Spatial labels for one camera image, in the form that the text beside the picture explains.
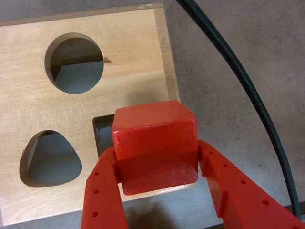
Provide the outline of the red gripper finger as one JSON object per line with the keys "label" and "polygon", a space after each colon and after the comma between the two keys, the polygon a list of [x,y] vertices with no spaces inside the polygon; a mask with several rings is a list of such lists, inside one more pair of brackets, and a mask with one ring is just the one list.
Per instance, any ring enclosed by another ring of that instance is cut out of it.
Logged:
{"label": "red gripper finger", "polygon": [[107,148],[86,180],[82,229],[127,229],[113,147]]}
{"label": "red gripper finger", "polygon": [[205,141],[198,141],[200,168],[216,214],[227,229],[303,229],[304,223]]}

